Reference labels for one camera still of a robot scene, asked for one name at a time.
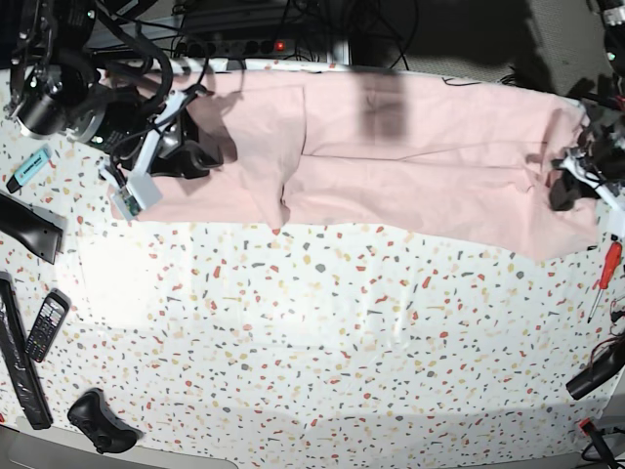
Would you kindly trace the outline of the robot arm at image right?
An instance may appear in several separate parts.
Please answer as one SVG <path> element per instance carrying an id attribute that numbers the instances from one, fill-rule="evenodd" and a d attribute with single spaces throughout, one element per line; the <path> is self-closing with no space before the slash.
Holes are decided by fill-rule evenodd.
<path id="1" fill-rule="evenodd" d="M 619 196 L 624 193 L 624 3 L 589 1 L 587 6 L 601 20 L 604 55 L 611 76 L 600 79 L 597 93 L 582 83 L 576 84 L 573 96 L 617 111 L 619 116 L 609 124 L 593 119 L 582 131 L 577 145 L 553 161 L 553 168 L 561 175 L 550 189 L 549 200 L 555 211 L 569 211 L 577 200 L 594 198 L 622 212 L 624 203 Z"/>

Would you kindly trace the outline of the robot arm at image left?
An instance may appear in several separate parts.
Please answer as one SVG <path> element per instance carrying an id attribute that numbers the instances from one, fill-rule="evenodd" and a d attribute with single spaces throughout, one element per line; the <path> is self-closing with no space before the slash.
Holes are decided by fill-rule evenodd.
<path id="1" fill-rule="evenodd" d="M 8 117 L 33 139 L 55 134 L 104 153 L 102 178 L 197 179 L 223 165 L 188 106 L 200 79 L 175 90 L 172 63 L 142 31 L 151 1 L 4 1 L 1 67 Z"/>

